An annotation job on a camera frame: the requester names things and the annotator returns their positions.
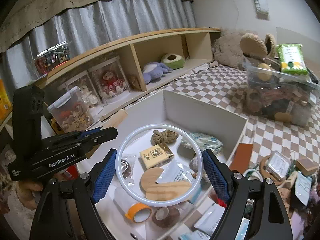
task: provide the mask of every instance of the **gray curtain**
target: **gray curtain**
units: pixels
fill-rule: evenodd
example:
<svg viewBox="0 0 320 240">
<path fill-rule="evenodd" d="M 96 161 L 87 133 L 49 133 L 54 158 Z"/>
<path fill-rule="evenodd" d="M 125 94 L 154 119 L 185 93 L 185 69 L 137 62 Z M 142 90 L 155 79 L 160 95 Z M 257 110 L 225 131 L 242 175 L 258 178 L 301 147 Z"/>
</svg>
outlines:
<svg viewBox="0 0 320 240">
<path fill-rule="evenodd" d="M 195 27 L 191 1 L 102 0 L 68 9 L 30 31 L 1 54 L 0 78 L 8 96 L 36 80 L 33 58 L 39 52 L 67 41 L 70 56 L 127 36 L 150 31 Z"/>
</svg>

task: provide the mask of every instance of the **yellow box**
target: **yellow box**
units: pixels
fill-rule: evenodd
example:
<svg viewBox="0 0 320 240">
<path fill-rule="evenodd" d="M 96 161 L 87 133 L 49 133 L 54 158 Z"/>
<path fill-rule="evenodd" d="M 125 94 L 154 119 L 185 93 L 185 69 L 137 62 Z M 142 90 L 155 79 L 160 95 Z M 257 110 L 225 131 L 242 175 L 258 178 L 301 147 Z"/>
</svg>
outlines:
<svg viewBox="0 0 320 240">
<path fill-rule="evenodd" d="M 2 119 L 10 108 L 11 102 L 5 92 L 3 81 L 0 79 L 0 119 Z"/>
<path fill-rule="evenodd" d="M 140 156 L 146 168 L 150 169 L 168 163 L 173 158 L 173 153 L 165 143 L 161 143 L 140 152 Z"/>
</svg>

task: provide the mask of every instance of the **human hand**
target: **human hand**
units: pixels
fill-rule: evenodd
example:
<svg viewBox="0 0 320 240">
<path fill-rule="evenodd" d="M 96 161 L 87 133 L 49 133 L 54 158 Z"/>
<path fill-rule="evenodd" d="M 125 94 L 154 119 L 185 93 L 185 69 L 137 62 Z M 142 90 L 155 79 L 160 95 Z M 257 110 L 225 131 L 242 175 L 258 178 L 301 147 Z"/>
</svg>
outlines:
<svg viewBox="0 0 320 240">
<path fill-rule="evenodd" d="M 31 180 L 18 181 L 16 186 L 17 197 L 23 206 L 30 210 L 37 208 L 37 203 L 32 194 L 32 191 L 40 192 L 43 190 L 43 185 L 40 182 Z"/>
</svg>

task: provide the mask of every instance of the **small cardboard box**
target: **small cardboard box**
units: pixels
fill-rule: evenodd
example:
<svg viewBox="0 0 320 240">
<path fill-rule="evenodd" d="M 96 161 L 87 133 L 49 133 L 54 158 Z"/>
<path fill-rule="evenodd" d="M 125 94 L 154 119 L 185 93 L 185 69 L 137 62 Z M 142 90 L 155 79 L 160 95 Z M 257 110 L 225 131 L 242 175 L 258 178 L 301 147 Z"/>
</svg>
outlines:
<svg viewBox="0 0 320 240">
<path fill-rule="evenodd" d="M 90 159 L 78 163 L 77 166 L 80 173 L 89 172 L 95 163 L 103 160 L 110 148 L 118 149 L 121 142 L 131 132 L 148 124 L 170 124 L 187 133 L 201 132 L 215 136 L 224 144 L 223 154 L 219 155 L 218 159 L 229 166 L 247 124 L 247 119 L 237 114 L 231 113 L 218 106 L 213 106 L 167 90 L 161 90 L 154 93 L 146 99 L 127 108 L 126 112 L 128 113 L 128 116 L 117 127 L 117 138 L 110 142 L 103 143 Z M 143 141 L 145 149 L 150 147 L 152 133 L 152 131 L 148 131 L 138 135 L 132 140 L 132 143 L 126 147 L 124 154 L 134 152 L 139 156 L 140 150 L 136 145 Z M 175 152 L 182 147 L 180 146 L 180 141 L 181 138 L 178 138 L 177 142 L 173 146 L 170 146 L 172 152 Z M 175 156 L 175 158 L 184 161 L 183 156 Z M 144 172 L 143 166 L 139 161 L 136 161 L 133 172 L 133 176 L 139 174 L 139 172 Z M 117 240 L 130 239 L 130 233 L 133 233 L 139 240 L 146 239 L 145 223 L 130 223 L 114 205 L 114 202 L 112 201 L 114 190 L 118 186 L 119 182 L 117 181 L 116 176 L 114 176 L 105 198 L 101 199 L 96 204 L 96 208 L 102 221 Z M 210 190 L 211 186 L 208 184 L 208 187 L 202 192 L 202 197 L 195 203 L 193 211 L 206 198 Z M 183 220 L 178 222 L 157 239 L 165 239 L 183 222 Z"/>
</svg>

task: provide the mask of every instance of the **metal screw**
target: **metal screw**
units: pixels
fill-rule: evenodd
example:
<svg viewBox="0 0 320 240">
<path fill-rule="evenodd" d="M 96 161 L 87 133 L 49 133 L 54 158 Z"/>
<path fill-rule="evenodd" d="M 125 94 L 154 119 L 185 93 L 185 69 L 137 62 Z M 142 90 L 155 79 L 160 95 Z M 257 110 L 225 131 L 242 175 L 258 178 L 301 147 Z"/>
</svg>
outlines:
<svg viewBox="0 0 320 240">
<path fill-rule="evenodd" d="M 81 179 L 87 179 L 89 177 L 89 173 L 87 173 L 87 172 L 84 172 L 84 173 L 82 173 L 81 175 L 80 175 L 80 178 Z"/>
<path fill-rule="evenodd" d="M 57 179 L 55 178 L 49 179 L 49 184 L 55 184 L 56 182 L 57 182 Z"/>
<path fill-rule="evenodd" d="M 270 184 L 270 185 L 271 185 L 271 184 L 273 183 L 273 180 L 272 180 L 272 179 L 267 178 L 267 179 L 266 179 L 266 183 L 268 183 L 268 184 Z"/>
<path fill-rule="evenodd" d="M 233 176 L 234 176 L 236 179 L 241 179 L 241 178 L 242 178 L 242 175 L 241 175 L 239 172 L 236 172 L 235 174 L 233 174 Z"/>
</svg>

